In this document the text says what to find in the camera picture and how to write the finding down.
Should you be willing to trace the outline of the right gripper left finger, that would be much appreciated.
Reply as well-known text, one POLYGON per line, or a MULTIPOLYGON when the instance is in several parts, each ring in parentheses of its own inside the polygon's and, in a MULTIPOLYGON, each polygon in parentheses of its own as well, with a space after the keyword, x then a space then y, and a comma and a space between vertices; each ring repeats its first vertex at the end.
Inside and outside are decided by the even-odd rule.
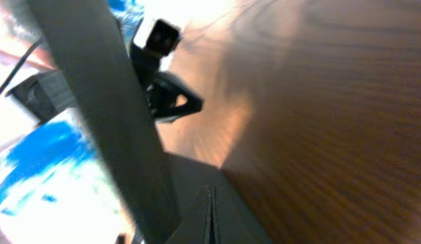
POLYGON ((165 244, 210 243, 211 229, 212 194, 208 186, 202 186, 179 227, 165 244))

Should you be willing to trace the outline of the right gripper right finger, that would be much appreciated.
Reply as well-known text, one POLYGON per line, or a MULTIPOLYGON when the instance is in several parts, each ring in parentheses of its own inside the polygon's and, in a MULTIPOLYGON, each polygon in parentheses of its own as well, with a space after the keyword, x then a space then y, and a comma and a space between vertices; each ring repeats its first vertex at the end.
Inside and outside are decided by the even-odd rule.
POLYGON ((214 186, 212 220, 214 243, 218 244, 268 244, 271 241, 238 210, 225 186, 214 186))

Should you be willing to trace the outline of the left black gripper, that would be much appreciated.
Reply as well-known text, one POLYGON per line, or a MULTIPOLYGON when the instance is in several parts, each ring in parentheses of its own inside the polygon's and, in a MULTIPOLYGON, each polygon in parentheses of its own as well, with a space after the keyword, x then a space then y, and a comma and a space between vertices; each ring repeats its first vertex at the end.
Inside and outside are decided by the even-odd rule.
POLYGON ((201 112, 203 98, 173 73, 160 73, 163 54, 131 44, 129 58, 154 120, 172 123, 201 112))

